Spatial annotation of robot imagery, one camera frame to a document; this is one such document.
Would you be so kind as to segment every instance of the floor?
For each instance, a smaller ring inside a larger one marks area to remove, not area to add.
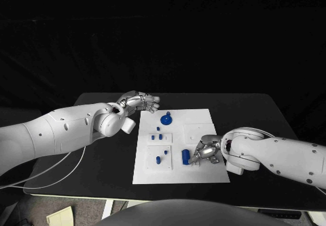
[[[111,214],[126,209],[127,205],[128,202],[114,201]],[[69,206],[72,207],[75,226],[88,226],[101,221],[105,200],[25,195],[4,226],[19,226],[17,223],[23,219],[27,219],[35,226],[48,226],[46,216]],[[293,226],[312,226],[304,212],[299,220],[280,220]]]

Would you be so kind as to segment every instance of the black table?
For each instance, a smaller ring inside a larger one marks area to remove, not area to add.
[[[238,127],[254,127],[278,137],[296,134],[277,105],[265,94],[154,94],[162,97],[160,110],[208,108],[216,133]],[[84,93],[75,105],[114,102],[121,93]],[[124,200],[199,199],[229,205],[287,210],[326,211],[326,195],[313,187],[274,175],[261,165],[258,171],[228,172],[231,183],[133,185],[140,112],[131,115],[137,126],[131,134],[120,131],[87,146],[84,160],[71,176],[43,189],[25,189],[27,194],[59,195]],[[56,182],[74,169],[82,149],[26,187]],[[63,155],[38,160],[33,175],[50,167]]]

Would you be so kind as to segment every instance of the blue object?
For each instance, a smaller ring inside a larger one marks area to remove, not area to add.
[[[166,115],[162,116],[162,124],[166,126],[172,124],[170,112],[167,112]]]
[[[182,150],[182,164],[189,165],[188,160],[190,159],[190,152],[188,149]]]
[[[156,163],[157,163],[157,164],[162,163],[162,158],[160,158],[160,156],[156,157]]]

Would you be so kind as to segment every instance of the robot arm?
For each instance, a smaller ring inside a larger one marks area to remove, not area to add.
[[[46,155],[69,153],[120,129],[130,133],[136,110],[157,111],[159,97],[133,91],[117,103],[97,103],[53,110],[38,119],[0,128],[0,175]]]
[[[244,170],[258,170],[263,164],[274,174],[326,189],[325,146],[281,137],[265,138],[261,130],[238,128],[224,137],[202,137],[189,163],[199,158],[216,158],[219,150],[229,172],[241,175]]]

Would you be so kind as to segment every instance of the robotic hand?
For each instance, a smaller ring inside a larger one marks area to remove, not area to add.
[[[242,175],[244,170],[258,170],[263,164],[274,174],[326,189],[325,146],[241,127],[224,136],[205,135],[188,163],[199,159],[219,163],[218,151],[229,172]]]
[[[115,103],[97,103],[53,110],[38,119],[0,128],[0,175],[46,155],[69,153],[120,129],[130,133],[136,110],[157,111],[160,98],[131,91]]]

